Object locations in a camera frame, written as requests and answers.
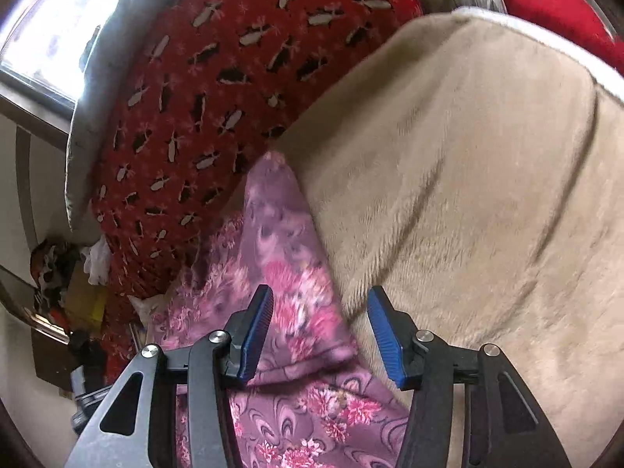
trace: blue gripper pad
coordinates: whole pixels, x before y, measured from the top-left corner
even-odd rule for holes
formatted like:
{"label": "blue gripper pad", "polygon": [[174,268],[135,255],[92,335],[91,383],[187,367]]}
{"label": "blue gripper pad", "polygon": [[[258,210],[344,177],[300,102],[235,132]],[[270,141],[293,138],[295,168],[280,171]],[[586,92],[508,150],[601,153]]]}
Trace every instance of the blue gripper pad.
{"label": "blue gripper pad", "polygon": [[237,376],[243,384],[246,384],[256,374],[272,316],[273,291],[268,285],[260,285],[256,289],[242,321],[243,328],[248,326],[245,339],[241,344],[240,367]]}
{"label": "blue gripper pad", "polygon": [[403,367],[403,347],[394,332],[395,309],[386,292],[380,286],[372,287],[368,293],[368,319],[375,335],[381,359],[384,361],[388,378],[399,389],[406,384],[407,374]]}

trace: white fabric trim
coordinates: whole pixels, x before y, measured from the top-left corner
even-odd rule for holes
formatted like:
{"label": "white fabric trim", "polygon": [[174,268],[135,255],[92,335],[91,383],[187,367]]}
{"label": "white fabric trim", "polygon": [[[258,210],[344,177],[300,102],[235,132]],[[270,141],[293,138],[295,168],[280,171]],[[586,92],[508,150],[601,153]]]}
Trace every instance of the white fabric trim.
{"label": "white fabric trim", "polygon": [[541,26],[525,21],[524,19],[491,12],[491,10],[479,9],[477,7],[460,7],[454,10],[452,14],[461,17],[477,17],[485,21],[500,24],[505,28],[526,35],[531,39],[537,40],[539,43],[565,54],[583,65],[592,74],[599,85],[615,98],[619,99],[620,102],[624,103],[624,78],[618,71],[582,47],[564,39],[564,37],[542,28]]}

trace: red fabric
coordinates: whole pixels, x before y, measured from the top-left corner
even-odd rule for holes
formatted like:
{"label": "red fabric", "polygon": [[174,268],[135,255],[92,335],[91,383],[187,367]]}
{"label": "red fabric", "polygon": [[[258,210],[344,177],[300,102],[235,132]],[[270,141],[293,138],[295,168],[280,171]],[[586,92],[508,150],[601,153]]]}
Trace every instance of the red fabric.
{"label": "red fabric", "polygon": [[161,14],[94,170],[117,294],[109,379],[129,351],[120,295],[163,293],[271,139],[421,14],[416,0],[178,0]]}
{"label": "red fabric", "polygon": [[624,74],[624,42],[611,40],[585,0],[504,0],[510,15],[525,19],[588,50]]}

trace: purple floral fabric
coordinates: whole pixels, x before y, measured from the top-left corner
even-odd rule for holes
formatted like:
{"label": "purple floral fabric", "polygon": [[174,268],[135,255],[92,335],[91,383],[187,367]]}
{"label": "purple floral fabric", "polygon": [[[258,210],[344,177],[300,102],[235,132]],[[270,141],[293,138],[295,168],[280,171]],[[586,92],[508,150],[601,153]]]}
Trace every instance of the purple floral fabric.
{"label": "purple floral fabric", "polygon": [[[248,468],[394,467],[408,412],[357,359],[305,198],[280,154],[249,172],[242,214],[202,239],[156,341],[170,350],[222,328],[258,284],[275,308],[258,370],[230,393]],[[186,395],[178,397],[177,449],[190,466]]]}

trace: metal bolt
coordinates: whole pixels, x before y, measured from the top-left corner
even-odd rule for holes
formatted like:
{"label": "metal bolt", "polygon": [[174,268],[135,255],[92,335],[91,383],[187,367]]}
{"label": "metal bolt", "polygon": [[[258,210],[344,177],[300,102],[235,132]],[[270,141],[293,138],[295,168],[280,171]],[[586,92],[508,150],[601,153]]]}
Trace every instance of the metal bolt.
{"label": "metal bolt", "polygon": [[416,339],[423,343],[433,341],[433,333],[427,330],[420,330],[416,333]]}
{"label": "metal bolt", "polygon": [[213,343],[222,343],[229,337],[230,335],[226,333],[225,331],[212,331],[208,335],[208,339],[210,339],[210,341]]}
{"label": "metal bolt", "polygon": [[158,345],[145,345],[141,350],[141,355],[146,359],[150,359],[158,355]]}
{"label": "metal bolt", "polygon": [[500,348],[498,348],[496,345],[493,345],[492,343],[488,343],[483,347],[483,352],[486,353],[486,356],[496,357],[500,354]]}

